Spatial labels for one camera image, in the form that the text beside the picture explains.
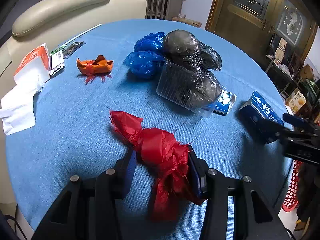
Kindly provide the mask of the blue cardboard box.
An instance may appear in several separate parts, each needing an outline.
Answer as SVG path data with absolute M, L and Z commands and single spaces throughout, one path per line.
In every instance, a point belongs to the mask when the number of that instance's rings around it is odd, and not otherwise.
M 266 144 L 277 140 L 276 131 L 272 128 L 272 124 L 284 126 L 283 120 L 256 90 L 249 100 L 239 108 L 239 114 L 259 135 L 260 140 Z

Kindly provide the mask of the red plastic bag bundle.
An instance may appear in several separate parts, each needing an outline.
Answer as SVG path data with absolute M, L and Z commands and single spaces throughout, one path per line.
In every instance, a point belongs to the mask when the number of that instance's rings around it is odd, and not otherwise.
M 124 111 L 110 111 L 113 130 L 136 151 L 138 159 L 155 175 L 149 217 L 154 222 L 175 221 L 180 202 L 201 205 L 187 178 L 189 145 L 159 128 L 142 127 L 143 118 Z

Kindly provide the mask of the black plastic bag bundle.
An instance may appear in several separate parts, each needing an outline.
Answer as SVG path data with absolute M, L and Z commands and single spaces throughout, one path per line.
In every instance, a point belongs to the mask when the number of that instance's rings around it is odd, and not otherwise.
M 163 38 L 163 46 L 168 62 L 197 73 L 221 70 L 221 56 L 188 31 L 178 29 L 169 32 Z

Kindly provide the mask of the red plastic mesh basket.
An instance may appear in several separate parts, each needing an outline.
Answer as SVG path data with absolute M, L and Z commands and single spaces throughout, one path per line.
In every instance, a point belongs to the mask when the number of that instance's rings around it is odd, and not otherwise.
M 301 161 L 294 160 L 291 181 L 289 184 L 288 192 L 282 204 L 282 209 L 284 212 L 291 212 L 296 208 L 298 204 L 298 199 L 297 199 L 297 190 L 298 190 L 298 181 L 299 181 L 298 174 L 299 174 L 301 165 L 302 165 Z

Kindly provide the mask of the blue foil snack wrapper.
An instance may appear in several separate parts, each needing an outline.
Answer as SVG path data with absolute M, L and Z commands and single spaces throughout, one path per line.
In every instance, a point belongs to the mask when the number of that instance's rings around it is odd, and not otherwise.
M 220 115 L 227 115 L 236 102 L 236 95 L 223 90 L 217 100 L 203 109 Z

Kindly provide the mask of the clear plastic tray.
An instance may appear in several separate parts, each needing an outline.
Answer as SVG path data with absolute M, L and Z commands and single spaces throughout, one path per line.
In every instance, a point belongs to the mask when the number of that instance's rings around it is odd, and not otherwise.
M 224 91 L 212 72 L 197 73 L 168 61 L 156 88 L 159 96 L 202 117 L 211 115 Z

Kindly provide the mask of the brown wooden door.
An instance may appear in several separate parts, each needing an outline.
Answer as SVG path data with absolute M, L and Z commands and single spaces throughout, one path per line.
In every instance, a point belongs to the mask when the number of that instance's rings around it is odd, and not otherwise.
M 318 24 L 302 0 L 213 0 L 206 30 L 231 42 L 261 67 L 274 34 L 306 59 Z

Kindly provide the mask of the white tissue paper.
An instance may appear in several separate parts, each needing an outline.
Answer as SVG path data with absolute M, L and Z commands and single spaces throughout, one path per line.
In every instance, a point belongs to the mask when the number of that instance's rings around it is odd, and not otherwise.
M 16 85 L 1 99 L 1 120 L 5 135 L 35 126 L 34 96 L 43 87 L 40 81 Z

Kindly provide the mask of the orange plastic bag bundle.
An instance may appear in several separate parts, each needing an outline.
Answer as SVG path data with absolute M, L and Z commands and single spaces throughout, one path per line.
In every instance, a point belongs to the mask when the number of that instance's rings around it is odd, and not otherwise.
M 85 84 L 92 83 L 98 76 L 105 82 L 105 77 L 112 78 L 113 61 L 107 60 L 103 55 L 98 55 L 95 60 L 76 60 L 76 66 L 83 76 L 86 76 Z

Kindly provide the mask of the orange white tissue pack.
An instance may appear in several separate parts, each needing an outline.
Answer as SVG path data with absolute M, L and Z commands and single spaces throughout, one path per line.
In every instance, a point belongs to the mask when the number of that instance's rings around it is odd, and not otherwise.
M 49 79 L 49 51 L 43 43 L 25 55 L 15 70 L 14 81 L 21 85 L 33 81 L 45 83 Z

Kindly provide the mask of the white barcode card box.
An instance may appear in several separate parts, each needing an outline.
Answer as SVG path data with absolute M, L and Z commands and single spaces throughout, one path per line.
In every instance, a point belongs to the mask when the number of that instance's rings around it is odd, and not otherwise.
M 49 75 L 54 76 L 65 67 L 63 51 L 59 50 L 50 57 Z

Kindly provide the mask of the blue plastic bag bundle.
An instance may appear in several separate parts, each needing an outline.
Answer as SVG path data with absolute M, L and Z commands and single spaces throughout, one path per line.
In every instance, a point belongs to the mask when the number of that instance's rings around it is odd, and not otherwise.
M 135 43 L 133 52 L 127 55 L 123 64 L 138 78 L 155 76 L 166 61 L 164 56 L 164 32 L 150 33 Z

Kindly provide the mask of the dark snack packet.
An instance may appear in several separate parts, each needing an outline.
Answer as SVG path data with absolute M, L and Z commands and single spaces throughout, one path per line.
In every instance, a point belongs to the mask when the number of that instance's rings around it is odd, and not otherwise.
M 74 52 L 76 52 L 84 44 L 85 44 L 84 41 L 76 41 L 76 42 L 73 42 L 72 44 L 68 45 L 66 48 L 63 48 L 63 50 L 62 50 L 63 58 L 64 59 L 69 58 L 71 55 L 73 55 Z

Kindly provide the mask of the green wrapper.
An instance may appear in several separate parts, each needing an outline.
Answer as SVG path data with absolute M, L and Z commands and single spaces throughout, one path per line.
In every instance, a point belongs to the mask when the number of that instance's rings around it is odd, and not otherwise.
M 50 54 L 51 54 L 51 55 L 54 55 L 54 54 L 57 53 L 58 51 L 64 50 L 65 48 L 66 48 L 66 45 L 57 47 L 57 48 L 55 48 L 54 50 L 52 50 L 52 51 L 50 52 Z

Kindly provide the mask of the wooden radiator cabinet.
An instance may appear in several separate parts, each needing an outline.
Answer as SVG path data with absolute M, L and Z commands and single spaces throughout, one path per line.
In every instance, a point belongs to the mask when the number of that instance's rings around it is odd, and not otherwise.
M 147 19 L 169 20 L 178 17 L 185 0 L 146 0 Z

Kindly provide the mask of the beige leather sofa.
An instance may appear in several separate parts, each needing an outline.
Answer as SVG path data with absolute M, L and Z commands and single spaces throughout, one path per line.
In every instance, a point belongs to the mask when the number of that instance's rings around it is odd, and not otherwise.
M 146 0 L 42 0 L 13 23 L 1 46 L 1 96 L 14 86 L 13 74 L 23 57 L 45 43 L 49 50 L 99 24 L 144 19 Z

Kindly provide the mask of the cardboard box by wall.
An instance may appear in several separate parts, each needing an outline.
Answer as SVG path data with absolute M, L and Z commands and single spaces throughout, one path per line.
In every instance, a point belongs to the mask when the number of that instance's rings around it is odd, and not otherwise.
M 185 23 L 187 25 L 191 25 L 191 26 L 194 26 L 194 27 L 197 27 L 197 28 L 200 28 L 201 25 L 202 25 L 201 22 L 198 22 L 198 21 L 195 21 L 195 20 L 191 20 L 191 19 L 188 19 L 188 18 L 173 17 L 172 21 Z

